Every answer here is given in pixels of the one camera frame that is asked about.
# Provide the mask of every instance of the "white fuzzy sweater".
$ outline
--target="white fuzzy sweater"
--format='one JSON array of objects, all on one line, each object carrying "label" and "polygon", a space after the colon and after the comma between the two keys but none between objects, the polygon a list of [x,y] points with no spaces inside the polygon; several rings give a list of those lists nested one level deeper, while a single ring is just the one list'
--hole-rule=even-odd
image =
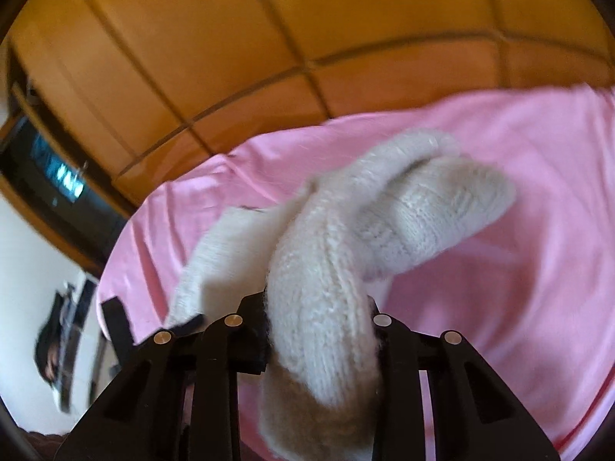
[{"label": "white fuzzy sweater", "polygon": [[167,327],[210,321],[264,288],[271,321],[261,433],[288,460],[370,459],[377,341],[368,281],[388,280],[492,223],[514,200],[450,136],[411,131],[267,211],[229,210],[183,272]]}]

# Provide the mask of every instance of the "metal pin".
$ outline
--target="metal pin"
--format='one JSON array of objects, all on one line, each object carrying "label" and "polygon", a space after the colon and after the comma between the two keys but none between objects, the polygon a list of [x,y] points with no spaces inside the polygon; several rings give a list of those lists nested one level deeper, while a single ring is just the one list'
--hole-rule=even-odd
[{"label": "metal pin", "polygon": [[168,331],[157,332],[154,337],[154,343],[156,345],[164,345],[171,341],[171,333]]},{"label": "metal pin", "polygon": [[379,313],[377,316],[374,316],[374,324],[376,326],[380,326],[381,328],[386,328],[390,326],[392,323],[391,317],[386,315],[385,313]]},{"label": "metal pin", "polygon": [[459,345],[463,341],[463,338],[457,331],[447,331],[444,334],[444,341],[451,345]]},{"label": "metal pin", "polygon": [[224,319],[224,323],[230,328],[236,328],[237,326],[241,326],[243,322],[244,320],[242,319],[242,317],[240,315],[237,315],[236,313],[227,315],[226,319]]}]

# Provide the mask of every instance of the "pink fabric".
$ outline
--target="pink fabric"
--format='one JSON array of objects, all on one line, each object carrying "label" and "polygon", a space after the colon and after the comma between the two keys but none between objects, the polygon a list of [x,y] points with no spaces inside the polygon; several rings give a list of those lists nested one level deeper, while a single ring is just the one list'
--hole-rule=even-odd
[{"label": "pink fabric", "polygon": [[[411,329],[462,332],[571,461],[615,401],[615,110],[612,91],[486,91],[422,109],[338,118],[258,136],[160,186],[111,255],[98,301],[119,296],[143,340],[161,326],[180,270],[227,206],[286,200],[409,127],[453,133],[502,167],[519,200],[483,233],[396,278],[381,310]],[[242,439],[257,396],[240,390]]]}]

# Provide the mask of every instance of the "knitted fabric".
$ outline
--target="knitted fabric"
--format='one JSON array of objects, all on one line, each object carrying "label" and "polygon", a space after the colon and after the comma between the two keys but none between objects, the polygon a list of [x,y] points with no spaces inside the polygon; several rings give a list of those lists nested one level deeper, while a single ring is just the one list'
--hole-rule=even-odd
[{"label": "knitted fabric", "polygon": [[377,340],[365,279],[404,272],[478,232],[514,200],[499,172],[439,133],[374,147],[319,182],[273,255],[273,358],[261,433],[294,460],[370,459]]}]

